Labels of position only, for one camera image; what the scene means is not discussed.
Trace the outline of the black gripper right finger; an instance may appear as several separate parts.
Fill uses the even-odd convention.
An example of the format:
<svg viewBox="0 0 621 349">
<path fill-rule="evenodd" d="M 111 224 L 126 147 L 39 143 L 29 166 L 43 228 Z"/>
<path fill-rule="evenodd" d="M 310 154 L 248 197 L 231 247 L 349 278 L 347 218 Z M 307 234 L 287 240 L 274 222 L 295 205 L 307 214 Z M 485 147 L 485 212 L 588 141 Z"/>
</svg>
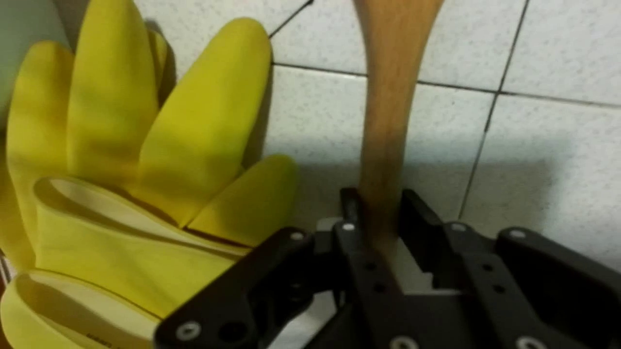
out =
<svg viewBox="0 0 621 349">
<path fill-rule="evenodd" d="M 438 218 L 405 189 L 398 234 L 433 274 L 429 294 L 407 294 L 361 238 L 367 218 L 357 189 L 341 189 L 339 203 L 355 317 L 376 349 L 621 349 L 615 269 L 524 226 L 485 238 Z"/>
</svg>

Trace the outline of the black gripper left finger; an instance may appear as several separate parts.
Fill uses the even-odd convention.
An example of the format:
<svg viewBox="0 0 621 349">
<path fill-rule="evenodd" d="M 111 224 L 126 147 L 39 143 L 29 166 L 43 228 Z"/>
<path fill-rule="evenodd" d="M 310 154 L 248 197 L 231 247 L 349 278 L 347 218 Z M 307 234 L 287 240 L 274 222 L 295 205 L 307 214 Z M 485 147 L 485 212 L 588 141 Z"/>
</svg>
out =
<svg viewBox="0 0 621 349">
<path fill-rule="evenodd" d="M 285 226 L 159 321 L 155 349 L 266 349 L 334 276 L 332 232 Z"/>
</svg>

